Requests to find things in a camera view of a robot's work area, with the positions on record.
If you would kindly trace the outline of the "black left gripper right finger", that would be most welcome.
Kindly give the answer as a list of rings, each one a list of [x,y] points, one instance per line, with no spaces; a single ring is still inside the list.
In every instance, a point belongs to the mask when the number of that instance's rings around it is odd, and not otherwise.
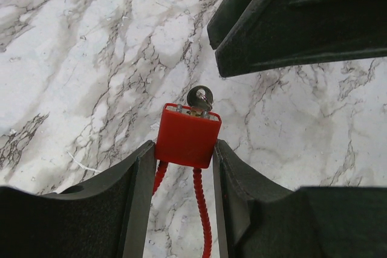
[[[268,179],[218,140],[213,152],[221,257],[385,257],[386,189]]]

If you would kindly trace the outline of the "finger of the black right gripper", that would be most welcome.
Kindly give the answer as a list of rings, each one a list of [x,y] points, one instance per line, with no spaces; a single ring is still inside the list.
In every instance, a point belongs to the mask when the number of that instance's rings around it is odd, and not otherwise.
[[[386,56],[386,0],[273,0],[253,34],[215,49],[222,77]]]
[[[207,26],[212,49],[228,38],[253,34],[264,10],[273,0],[223,0]]]

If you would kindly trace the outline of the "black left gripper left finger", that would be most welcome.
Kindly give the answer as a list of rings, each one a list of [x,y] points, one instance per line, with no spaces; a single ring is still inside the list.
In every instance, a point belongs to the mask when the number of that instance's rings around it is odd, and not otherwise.
[[[61,193],[1,187],[2,257],[141,257],[155,144]]]

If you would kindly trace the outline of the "red padlock with cable shackle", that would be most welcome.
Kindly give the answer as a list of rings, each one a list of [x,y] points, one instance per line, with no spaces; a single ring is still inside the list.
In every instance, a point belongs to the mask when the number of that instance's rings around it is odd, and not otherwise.
[[[203,190],[202,170],[209,167],[221,127],[218,114],[181,104],[165,104],[160,120],[155,159],[159,161],[153,192],[169,164],[193,168],[193,187],[203,228],[203,257],[212,254],[212,229]]]

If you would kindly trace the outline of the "silver keys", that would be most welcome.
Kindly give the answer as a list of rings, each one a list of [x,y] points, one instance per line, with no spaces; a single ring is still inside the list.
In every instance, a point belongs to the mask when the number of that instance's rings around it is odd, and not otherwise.
[[[212,91],[203,85],[193,87],[187,94],[187,104],[193,108],[211,111],[213,108]]]

